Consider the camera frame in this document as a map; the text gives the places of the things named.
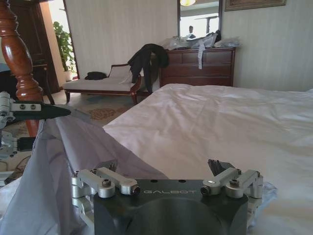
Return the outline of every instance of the mirror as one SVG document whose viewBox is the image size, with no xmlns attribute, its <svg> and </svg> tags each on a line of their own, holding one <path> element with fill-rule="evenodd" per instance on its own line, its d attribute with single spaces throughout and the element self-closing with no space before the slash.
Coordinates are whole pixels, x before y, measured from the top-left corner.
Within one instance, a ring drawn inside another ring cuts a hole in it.
<svg viewBox="0 0 313 235">
<path fill-rule="evenodd" d="M 178 0 L 178 35 L 188 40 L 221 30 L 222 0 Z"/>
</svg>

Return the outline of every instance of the dresser drawer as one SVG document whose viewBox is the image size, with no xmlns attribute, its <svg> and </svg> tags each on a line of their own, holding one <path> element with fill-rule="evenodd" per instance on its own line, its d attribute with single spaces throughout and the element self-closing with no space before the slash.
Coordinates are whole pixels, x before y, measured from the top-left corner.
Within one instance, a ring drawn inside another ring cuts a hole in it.
<svg viewBox="0 0 313 235">
<path fill-rule="evenodd" d="M 169 55 L 170 64 L 198 64 L 198 53 L 172 53 Z M 215 51 L 204 52 L 202 56 L 202 63 L 231 63 L 231 51 Z"/>
<path fill-rule="evenodd" d="M 162 69 L 162 76 L 230 76 L 230 65 L 202 65 L 202 70 L 198 65 L 169 65 Z"/>
<path fill-rule="evenodd" d="M 232 60 L 231 51 L 214 51 L 214 52 L 204 52 L 202 56 L 203 63 L 222 63 L 230 64 Z"/>
<path fill-rule="evenodd" d="M 171 83 L 189 84 L 193 86 L 232 86 L 232 80 L 230 76 L 226 77 L 206 77 L 206 76 L 170 76 L 160 80 L 160 86 Z"/>
</svg>

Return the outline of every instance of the patterned carpet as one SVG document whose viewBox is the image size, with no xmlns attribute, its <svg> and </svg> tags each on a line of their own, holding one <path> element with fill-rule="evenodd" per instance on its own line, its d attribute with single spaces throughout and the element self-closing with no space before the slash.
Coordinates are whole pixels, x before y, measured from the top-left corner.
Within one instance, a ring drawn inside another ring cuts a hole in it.
<svg viewBox="0 0 313 235">
<path fill-rule="evenodd" d="M 66 96 L 64 91 L 52 95 L 56 104 L 65 104 Z M 117 118 L 131 107 L 133 102 L 130 96 L 101 96 L 88 94 L 71 94 L 70 102 L 67 104 L 80 111 L 90 114 L 90 118 L 106 125 Z M 12 133 L 14 137 L 28 137 L 25 121 L 20 121 L 5 127 L 4 131 Z M 16 165 L 30 152 L 18 153 L 13 158 L 5 161 L 9 164 L 9 169 L 14 169 Z M 4 164 L 0 164 L 0 171 L 4 170 Z"/>
</svg>

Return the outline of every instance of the chaise lounge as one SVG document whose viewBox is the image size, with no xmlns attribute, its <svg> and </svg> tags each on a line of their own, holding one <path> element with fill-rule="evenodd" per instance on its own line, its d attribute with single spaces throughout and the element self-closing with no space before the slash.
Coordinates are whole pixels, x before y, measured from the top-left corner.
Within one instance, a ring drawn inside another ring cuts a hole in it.
<svg viewBox="0 0 313 235">
<path fill-rule="evenodd" d="M 67 82 L 63 85 L 70 100 L 70 93 L 102 94 L 102 95 L 130 95 L 137 104 L 137 92 L 145 87 L 144 79 L 138 76 L 136 83 L 132 83 L 133 75 L 128 64 L 112 65 L 109 77 L 102 80 L 85 80 Z"/>
</svg>

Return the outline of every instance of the wooden bed post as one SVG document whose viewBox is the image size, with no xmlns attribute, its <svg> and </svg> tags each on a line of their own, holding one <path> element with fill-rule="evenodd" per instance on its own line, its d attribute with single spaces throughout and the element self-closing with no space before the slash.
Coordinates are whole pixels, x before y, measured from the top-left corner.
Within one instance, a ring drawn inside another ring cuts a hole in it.
<svg viewBox="0 0 313 235">
<path fill-rule="evenodd" d="M 17 27 L 17 17 L 10 9 L 9 0 L 0 0 L 1 47 L 8 67 L 18 80 L 16 96 L 19 100 L 43 101 L 43 90 L 33 79 L 31 57 Z M 29 135 L 36 136 L 38 121 L 27 120 L 26 126 Z"/>
</svg>

